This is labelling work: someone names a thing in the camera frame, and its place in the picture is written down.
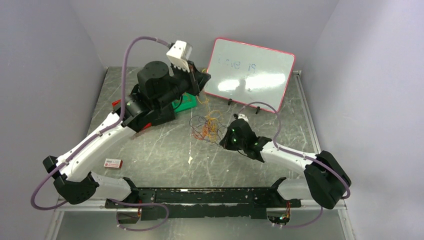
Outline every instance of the metal frame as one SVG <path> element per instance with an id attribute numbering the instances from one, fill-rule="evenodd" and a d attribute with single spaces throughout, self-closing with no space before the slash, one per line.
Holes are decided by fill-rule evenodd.
<path id="1" fill-rule="evenodd" d="M 302 102 L 303 112 L 306 118 L 306 122 L 309 128 L 310 137 L 312 139 L 313 149 L 316 153 L 321 151 L 320 144 L 318 142 L 317 132 L 315 131 L 314 123 L 312 121 L 311 113 L 309 111 L 307 99 L 305 97 L 305 92 L 302 87 L 301 82 L 301 71 L 294 70 L 292 75 L 292 81 L 294 80 L 301 96 L 300 100 Z M 64 201 L 63 198 L 58 199 L 58 203 Z M 59 228 L 62 223 L 62 218 L 65 212 L 128 212 L 135 213 L 137 212 L 136 208 L 123 208 L 123 209 L 107 209 L 105 208 L 106 199 L 89 199 L 78 205 L 71 205 L 69 203 L 64 204 L 63 206 L 57 208 L 54 213 L 50 223 L 50 227 L 46 233 L 46 240 L 55 240 Z M 296 210 L 319 210 L 321 207 L 313 200 L 302 200 L 302 207 L 296 208 Z M 285 211 L 285 208 L 267 208 L 267 211 Z M 346 240 L 355 240 L 355 234 L 351 225 L 351 221 L 348 215 L 347 207 L 344 200 L 339 201 L 334 210 L 338 211 L 340 218 L 341 227 Z"/>
<path id="2" fill-rule="evenodd" d="M 305 96 L 304 89 L 302 87 L 301 72 L 302 71 L 293 71 L 293 78 L 295 79 L 297 89 L 298 89 L 299 94 L 301 96 L 300 100 L 303 103 L 302 107 L 303 107 L 303 111 L 305 113 L 306 122 L 308 124 L 310 137 L 312 139 L 312 145 L 314 146 L 314 150 L 316 150 L 317 153 L 318 153 L 318 152 L 321 152 L 321 146 L 320 146 L 320 143 L 318 141 L 317 132 L 315 131 L 315 126 L 314 126 L 314 123 L 312 121 L 311 112 L 309 111 L 308 102 L 307 102 L 307 99 L 306 99 L 306 96 Z M 312 203 L 311 206 L 308 209 L 312 209 L 312 208 L 316 208 L 316 207 L 318 207 L 318 209 L 319 209 L 319 206 L 316 203 L 315 204 Z M 345 200 L 340 200 L 337 203 L 336 207 L 334 209 L 338 210 L 338 216 L 340 218 L 340 223 L 341 223 L 341 227 L 342 227 L 343 232 L 344 232 L 345 239 L 346 240 L 355 240 L 355 234 L 354 234 L 354 230 L 353 230 L 352 225 L 351 225 L 351 220 L 350 220 L 349 215 L 348 215 L 348 208 L 346 207 Z"/>

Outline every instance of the scratched metal surface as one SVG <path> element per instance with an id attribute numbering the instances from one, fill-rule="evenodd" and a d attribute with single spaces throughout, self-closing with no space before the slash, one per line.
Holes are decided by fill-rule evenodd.
<path id="1" fill-rule="evenodd" d="M 304 224 L 319 210 L 292 210 L 290 224 Z M 126 225 L 134 229 L 151 227 L 161 220 Z M 271 227 L 266 219 L 250 217 L 173 218 L 157 229 L 124 231 L 116 227 L 113 212 L 65 212 L 56 240 L 344 240 L 337 210 L 324 210 L 319 221 L 297 229 Z"/>
<path id="2" fill-rule="evenodd" d="M 141 68 L 127 69 L 126 92 L 137 83 Z M 89 131 L 94 130 L 112 110 L 111 103 L 120 99 L 121 68 L 110 67 L 96 104 Z M 261 163 L 224 150 L 216 144 L 191 136 L 189 120 L 192 116 L 205 116 L 210 110 L 222 112 L 222 123 L 228 125 L 232 115 L 242 105 L 221 98 L 207 96 L 209 103 L 198 104 L 191 110 L 179 112 L 176 119 L 166 124 L 150 127 L 136 134 L 125 144 L 111 148 L 107 158 L 123 160 L 121 169 L 106 169 L 99 162 L 93 172 L 112 178 L 128 177 L 138 187 L 264 187 L 280 177 L 296 178 L 298 175 L 284 166 Z M 272 137 L 278 126 L 276 116 L 248 107 L 243 112 L 249 118 L 258 136 Z M 278 142 L 284 146 L 312 153 L 314 151 L 301 96 L 294 79 L 288 83 L 280 110 L 282 129 Z"/>

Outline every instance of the red and white label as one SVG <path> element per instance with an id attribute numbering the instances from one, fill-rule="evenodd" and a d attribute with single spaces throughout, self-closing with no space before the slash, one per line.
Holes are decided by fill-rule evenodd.
<path id="1" fill-rule="evenodd" d="M 106 158 L 103 166 L 107 168 L 120 169 L 122 167 L 122 160 Z"/>

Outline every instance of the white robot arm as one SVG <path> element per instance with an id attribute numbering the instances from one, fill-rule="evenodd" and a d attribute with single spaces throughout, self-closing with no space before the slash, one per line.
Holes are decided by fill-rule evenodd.
<path id="1" fill-rule="evenodd" d="M 105 158 L 108 149 L 141 131 L 183 93 L 200 93 L 211 76 L 199 72 L 194 63 L 188 60 L 191 49 L 183 41 L 171 45 L 166 55 L 171 62 L 173 76 L 170 76 L 165 63 L 148 63 L 138 74 L 141 76 L 138 85 L 125 99 L 123 117 L 118 115 L 121 108 L 117 107 L 73 149 L 59 157 L 49 156 L 43 161 L 44 167 L 54 178 L 57 192 L 65 200 L 73 205 L 93 198 L 138 203 L 139 189 L 129 178 L 115 179 L 91 170 Z M 332 209 L 346 192 L 345 185 L 351 184 L 329 152 L 323 151 L 318 155 L 305 153 L 278 145 L 270 138 L 257 137 L 249 127 L 247 118 L 242 115 L 230 124 L 220 145 L 231 151 L 242 150 L 251 159 L 281 164 L 299 173 L 302 178 L 286 179 L 279 184 L 278 198 L 282 200 L 314 199 L 322 207 Z M 327 169 L 340 175 L 344 182 L 329 174 Z"/>

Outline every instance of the gray wall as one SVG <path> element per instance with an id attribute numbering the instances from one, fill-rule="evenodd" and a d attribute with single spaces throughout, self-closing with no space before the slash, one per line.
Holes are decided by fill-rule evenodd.
<path id="1" fill-rule="evenodd" d="M 340 0 L 302 81 L 357 239 L 424 239 L 424 2 Z"/>
<path id="2" fill-rule="evenodd" d="M 339 0 L 72 0 L 105 66 L 120 66 L 123 52 L 147 35 L 193 45 L 190 57 L 205 67 L 214 40 L 227 37 L 296 55 L 300 69 Z M 153 42 L 137 44 L 130 66 L 167 61 Z"/>
<path id="3" fill-rule="evenodd" d="M 67 0 L 0 0 L 0 239 L 44 239 L 42 160 L 87 133 L 104 68 Z M 51 181 L 37 202 L 50 206 Z"/>

